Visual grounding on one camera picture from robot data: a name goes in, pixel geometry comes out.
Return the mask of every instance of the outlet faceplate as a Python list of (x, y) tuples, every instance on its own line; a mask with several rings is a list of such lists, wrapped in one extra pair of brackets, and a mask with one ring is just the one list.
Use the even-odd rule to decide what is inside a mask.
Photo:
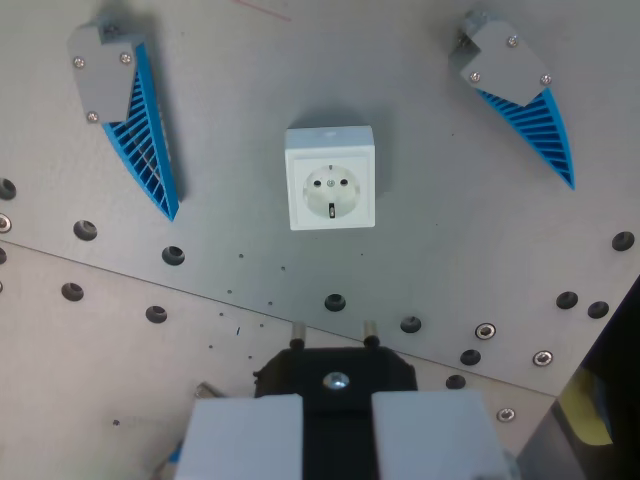
[(292, 230), (375, 225), (371, 127), (287, 130), (285, 161)]

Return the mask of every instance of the gray bracket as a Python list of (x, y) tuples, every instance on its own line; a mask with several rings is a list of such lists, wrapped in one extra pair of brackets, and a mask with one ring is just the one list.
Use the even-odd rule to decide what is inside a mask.
[(76, 29), (67, 41), (71, 68), (89, 123), (123, 122), (129, 113), (142, 35), (113, 35), (97, 24)]
[(550, 83), (547, 67), (507, 22), (472, 11), (462, 32), (449, 60), (473, 88), (526, 106)]

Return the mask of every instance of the blue 3d-printed fin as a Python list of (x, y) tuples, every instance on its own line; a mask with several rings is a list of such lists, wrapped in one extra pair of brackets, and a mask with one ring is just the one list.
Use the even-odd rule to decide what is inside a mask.
[(178, 195), (144, 43), (136, 47), (136, 60), (128, 118), (104, 124), (104, 131), (131, 175), (173, 221), (179, 208)]
[(575, 190), (571, 149), (551, 89), (545, 88), (526, 107), (478, 90), (480, 95)]

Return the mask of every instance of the bolt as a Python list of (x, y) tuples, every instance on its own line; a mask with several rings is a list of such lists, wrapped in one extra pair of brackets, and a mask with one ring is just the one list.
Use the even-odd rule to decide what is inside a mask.
[(533, 356), (533, 363), (538, 367), (546, 367), (553, 361), (553, 353), (543, 350)]
[(489, 340), (496, 334), (496, 327), (491, 323), (482, 323), (476, 327), (476, 337), (480, 340)]
[(322, 384), (329, 390), (342, 390), (349, 385), (349, 377), (342, 372), (331, 372), (324, 377)]
[(11, 220), (4, 213), (0, 213), (0, 233), (7, 233), (11, 230)]
[(516, 412), (513, 408), (503, 408), (502, 410), (498, 411), (496, 418), (499, 422), (508, 423), (516, 418)]

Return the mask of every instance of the metal plate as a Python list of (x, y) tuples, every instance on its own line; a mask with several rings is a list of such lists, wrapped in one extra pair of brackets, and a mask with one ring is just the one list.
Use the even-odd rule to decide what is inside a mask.
[[(93, 5), (4, 3), (0, 176), (18, 196), (1, 205), (3, 238), (352, 338), (376, 320), (387, 345), (446, 365), (476, 348), (469, 370), (558, 394), (610, 317), (587, 307), (613, 312), (640, 271), (637, 247), (611, 248), (640, 231), (640, 64), (627, 61), (640, 4), (491, 2), (551, 70), (572, 192), (449, 70), (471, 0), (256, 2), (117, 12), (149, 36), (183, 197), (173, 224), (84, 120), (64, 45)], [(373, 127), (375, 228), (291, 232), (285, 130), (349, 124)], [(80, 219), (95, 241), (73, 236)], [(168, 245), (180, 267), (162, 262)], [(560, 311), (565, 290), (580, 301)], [(338, 314), (323, 306), (332, 293), (347, 300)], [(400, 330), (407, 315), (419, 333)], [(485, 342), (483, 322), (498, 330)], [(549, 367), (532, 364), (539, 350)]]
[[(0, 478), (148, 479), (187, 428), (196, 385), (252, 396), (252, 372), (287, 348), (291, 324), (0, 243)], [(84, 290), (70, 302), (67, 282)], [(145, 318), (163, 306), (162, 324)], [(307, 329), (309, 347), (358, 345)], [(421, 390), (464, 374), (517, 454), (553, 397), (413, 357)], [(503, 424), (495, 412), (517, 412)], [(113, 426), (119, 420), (120, 425)]]

